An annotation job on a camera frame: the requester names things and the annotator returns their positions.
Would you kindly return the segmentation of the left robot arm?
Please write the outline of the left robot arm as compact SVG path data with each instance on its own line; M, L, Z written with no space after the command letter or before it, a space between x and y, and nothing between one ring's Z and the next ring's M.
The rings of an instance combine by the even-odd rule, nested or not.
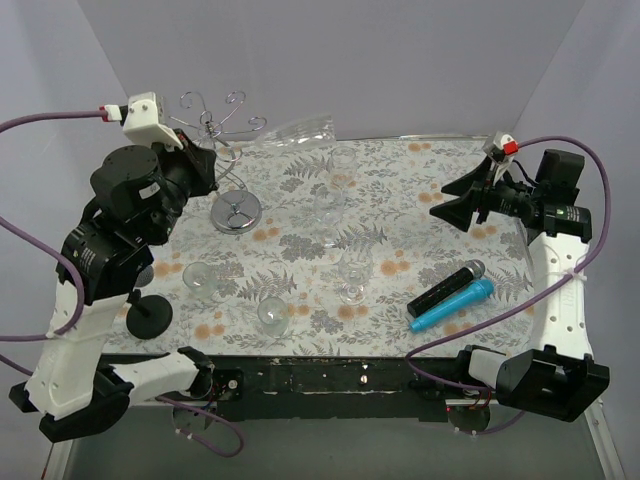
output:
M167 243L187 202L217 189L211 149L180 135L174 147L154 142L108 154L90 178L93 198L57 253L56 300L42 354L10 400L41 416L58 443L102 433L127 409L170 392L205 398L213 365L191 347L135 364L110 365L102 351L114 320L127 309L142 338L164 332L170 303L135 284Z

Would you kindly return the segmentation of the ribbed flute glass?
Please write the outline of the ribbed flute glass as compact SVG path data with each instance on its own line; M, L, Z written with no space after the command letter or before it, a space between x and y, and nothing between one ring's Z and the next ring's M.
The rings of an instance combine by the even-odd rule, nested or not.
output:
M335 127L330 114L288 122L263 132L254 140L256 147L274 151L302 151L335 143Z

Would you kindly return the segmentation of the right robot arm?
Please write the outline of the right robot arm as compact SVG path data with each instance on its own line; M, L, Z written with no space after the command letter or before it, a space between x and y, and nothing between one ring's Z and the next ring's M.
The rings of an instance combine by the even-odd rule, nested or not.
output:
M488 386L504 406L572 422L608 387L609 369L594 360L588 340L586 279L578 268L592 239L591 214L575 203L584 163L581 155L547 149L528 186L500 175L500 164L486 157L443 186L450 199L433 216L463 231L491 212L517 218L533 265L535 316L525 351L507 357L473 347L452 373L460 395L475 397Z

